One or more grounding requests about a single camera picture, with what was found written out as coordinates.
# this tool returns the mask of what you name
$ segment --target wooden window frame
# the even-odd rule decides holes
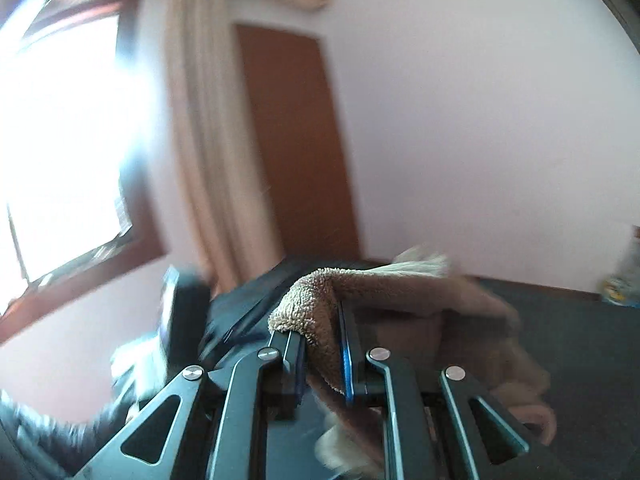
[[[139,0],[98,0],[36,20],[25,44],[82,23],[119,15],[116,62],[135,70],[135,31]],[[118,243],[109,242],[36,280],[0,317],[0,344],[66,303],[166,254],[149,200],[145,151],[136,139],[120,167],[120,186],[132,227]]]

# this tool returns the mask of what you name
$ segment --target white wall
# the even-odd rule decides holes
[[[600,0],[334,0],[367,256],[595,290],[640,221],[640,56]]]
[[[138,59],[148,99],[142,131],[150,193],[168,254],[44,317],[0,347],[0,388],[42,413],[66,420],[89,418],[109,400],[110,356],[119,345],[154,329],[162,276],[169,264],[197,265],[163,94],[166,3],[141,0]]]

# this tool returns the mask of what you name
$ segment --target beige curtain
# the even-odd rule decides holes
[[[282,1],[306,10],[328,2]],[[165,46],[184,193],[204,270],[224,292],[283,257],[225,0],[171,0]]]
[[[231,290],[283,254],[225,0],[172,0],[166,59],[175,149],[204,264]]]

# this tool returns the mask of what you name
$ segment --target brown wooden panel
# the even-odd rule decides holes
[[[237,29],[286,254],[358,258],[351,191],[318,40],[249,25]]]

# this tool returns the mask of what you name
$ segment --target screw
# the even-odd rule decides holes
[[[201,366],[191,365],[191,366],[187,366],[182,371],[182,376],[188,381],[197,381],[199,378],[202,377],[203,373],[204,373],[204,370],[202,369]]]
[[[445,370],[444,374],[452,381],[461,381],[466,376],[464,369],[459,366],[450,366]]]
[[[262,359],[263,361],[273,361],[277,359],[280,355],[280,352],[276,348],[271,348],[267,346],[267,348],[263,348],[262,350],[258,350],[258,359]]]
[[[391,352],[386,348],[378,346],[369,350],[369,355],[376,361],[386,361],[391,356]]]

